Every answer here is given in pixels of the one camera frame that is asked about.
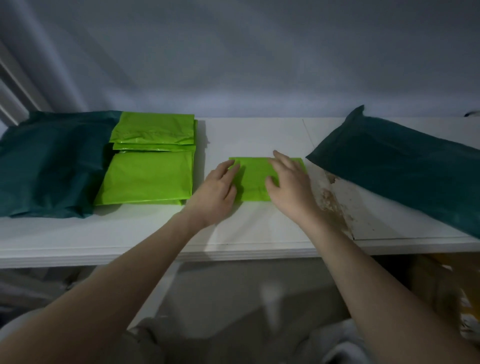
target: damaged table surface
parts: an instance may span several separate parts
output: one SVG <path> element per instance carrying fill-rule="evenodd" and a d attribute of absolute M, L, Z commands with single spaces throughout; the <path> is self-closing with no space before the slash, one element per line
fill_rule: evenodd
<path fill-rule="evenodd" d="M 273 149 L 305 157 L 344 118 L 199 118 L 198 184 L 228 157 L 265 157 Z M 390 118 L 407 127 L 480 148 L 478 118 Z M 304 158 L 326 216 L 369 254 L 480 251 L 480 242 L 430 217 L 374 195 Z M 105 264 L 164 224 L 179 206 L 100 206 L 86 219 L 0 218 L 0 267 Z M 317 256 L 305 234 L 269 202 L 235 206 L 204 229 L 181 260 Z"/>

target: floor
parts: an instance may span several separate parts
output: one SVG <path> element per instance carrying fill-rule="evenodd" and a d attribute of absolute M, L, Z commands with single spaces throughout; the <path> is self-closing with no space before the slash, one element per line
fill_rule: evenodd
<path fill-rule="evenodd" d="M 175 363 L 274 363 L 348 317 L 319 258 L 174 263 L 132 322 L 156 317 Z"/>

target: person's right hand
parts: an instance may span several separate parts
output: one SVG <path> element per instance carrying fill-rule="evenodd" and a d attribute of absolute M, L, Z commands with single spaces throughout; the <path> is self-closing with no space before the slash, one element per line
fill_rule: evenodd
<path fill-rule="evenodd" d="M 272 177 L 267 177 L 265 186 L 275 206 L 295 223 L 300 224 L 320 212 L 313 197 L 310 178 L 301 165 L 286 155 L 273 151 L 275 158 L 269 162 L 278 174 L 279 187 Z"/>

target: dark teal plastic bag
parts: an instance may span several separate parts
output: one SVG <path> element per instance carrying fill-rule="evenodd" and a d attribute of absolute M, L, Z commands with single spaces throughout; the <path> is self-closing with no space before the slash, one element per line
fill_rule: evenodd
<path fill-rule="evenodd" d="M 32 112 L 0 140 L 0 216 L 84 218 L 113 157 L 121 111 Z"/>
<path fill-rule="evenodd" d="M 480 150 L 353 110 L 307 159 L 480 238 Z"/>

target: table top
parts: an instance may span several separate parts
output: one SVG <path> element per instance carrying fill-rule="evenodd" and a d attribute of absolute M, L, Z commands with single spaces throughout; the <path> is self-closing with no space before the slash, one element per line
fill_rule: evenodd
<path fill-rule="evenodd" d="M 389 118 L 480 148 L 478 118 Z M 480 251 L 480 242 L 418 211 L 328 175 L 304 157 L 344 118 L 199 118 L 194 183 L 229 157 L 302 157 L 319 205 L 369 254 Z M 86 219 L 0 218 L 0 268 L 105 264 L 162 226 L 180 206 L 99 206 Z M 317 256 L 307 236 L 270 202 L 235 206 L 197 234 L 181 260 Z"/>

